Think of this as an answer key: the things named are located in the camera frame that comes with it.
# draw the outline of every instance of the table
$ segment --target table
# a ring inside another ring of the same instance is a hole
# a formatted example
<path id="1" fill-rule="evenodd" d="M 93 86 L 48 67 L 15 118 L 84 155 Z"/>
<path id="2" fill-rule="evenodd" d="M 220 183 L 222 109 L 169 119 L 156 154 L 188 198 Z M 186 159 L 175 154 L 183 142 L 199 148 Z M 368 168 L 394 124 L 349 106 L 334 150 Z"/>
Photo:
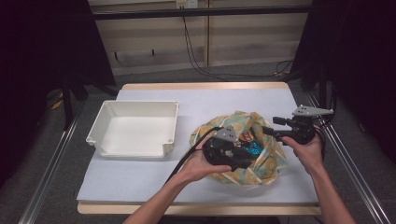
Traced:
<path id="1" fill-rule="evenodd" d="M 190 108 L 190 110 L 188 110 L 186 101 L 183 100 L 183 95 L 185 97 L 192 92 L 197 93 L 196 99 L 194 100 L 197 104 L 201 103 L 203 98 L 205 98 L 206 104 L 223 106 L 219 108 L 212 107 L 213 111 L 208 110 L 204 106 L 195 107 L 193 110 Z M 264 102 L 257 102 L 257 99 L 261 98 L 250 95 L 253 92 L 260 93 L 261 95 L 264 94 Z M 288 85 L 280 82 L 127 84 L 120 91 L 117 100 L 166 100 L 167 97 L 173 97 L 174 100 L 179 100 L 180 109 L 179 119 L 177 121 L 179 132 L 177 131 L 176 148 L 171 155 L 163 159 L 163 163 L 167 164 L 164 169 L 173 169 L 177 163 L 177 159 L 179 159 L 184 152 L 183 148 L 188 148 L 188 138 L 186 138 L 186 136 L 189 136 L 190 133 L 181 132 L 180 127 L 186 128 L 183 125 L 188 124 L 190 128 L 194 128 L 203 123 L 203 121 L 207 121 L 207 117 L 211 118 L 213 115 L 221 115 L 218 113 L 224 113 L 227 105 L 230 105 L 235 100 L 236 96 L 240 96 L 246 100 L 244 104 L 239 105 L 245 109 L 262 108 L 261 103 L 273 105 L 272 108 L 277 108 L 276 111 L 270 108 L 267 109 L 267 111 L 258 111 L 268 120 L 272 116 L 291 117 L 291 112 L 296 108 Z M 205 115 L 200 116 L 202 117 L 201 119 L 197 118 L 197 116 L 193 116 L 193 118 L 188 119 L 189 122 L 186 122 L 186 117 L 189 116 L 187 112 L 194 113 L 196 110 L 198 110 L 198 113 L 205 113 Z M 255 189 L 252 190 L 242 189 L 243 193 L 236 193 L 238 191 L 235 191 L 235 188 L 240 188 L 239 186 L 221 185 L 214 180 L 205 178 L 187 186 L 165 214 L 206 217 L 320 215 L 318 199 L 316 198 L 309 175 L 304 172 L 304 167 L 295 158 L 291 149 L 289 147 L 283 148 L 290 165 L 289 168 L 280 173 L 279 178 L 272 185 L 260 186 L 258 189 L 255 187 Z M 148 186 L 148 188 L 145 189 L 147 195 L 133 195 L 130 191 L 126 191 L 127 194 L 130 193 L 128 196 L 121 194 L 123 190 L 130 188 L 132 185 L 131 183 L 128 184 L 127 180 L 121 184 L 117 183 L 115 185 L 116 187 L 109 186 L 110 189 L 119 188 L 120 190 L 113 190 L 111 193 L 112 195 L 104 196 L 101 192 L 106 192 L 107 188 L 101 191 L 101 189 L 97 189 L 95 186 L 100 186 L 101 183 L 108 183 L 109 181 L 98 177 L 91 178 L 91 172 L 95 172 L 95 167 L 106 169 L 107 166 L 112 166 L 111 176 L 117 175 L 118 172 L 120 172 L 120 174 L 128 174 L 129 171 L 123 173 L 120 171 L 120 168 L 131 169 L 134 164 L 139 162 L 143 162 L 139 164 L 141 165 L 148 164 L 150 161 L 109 161 L 100 158 L 100 156 L 95 153 L 92 157 L 90 167 L 87 170 L 88 175 L 86 175 L 78 195 L 78 211 L 81 214 L 131 214 L 136 210 L 145 199 L 148 199 L 149 195 L 152 195 L 161 187 L 164 180 L 157 180 L 159 185 L 155 188 L 150 188 Z M 124 175 L 120 179 L 123 181 L 125 178 L 129 177 Z M 296 179 L 299 181 L 294 182 L 294 186 L 289 188 L 291 184 L 290 181 L 296 181 Z M 202 195 L 199 195 L 199 198 L 190 197 L 191 194 L 189 194 L 189 192 L 196 192 L 199 194 L 202 188 L 207 190 L 205 194 L 210 195 L 209 198 L 205 198 L 205 196 Z M 225 192 L 227 197 L 221 195 L 221 191 L 223 191 L 223 193 Z M 130 202 L 128 197 L 135 197 L 135 199 Z"/>

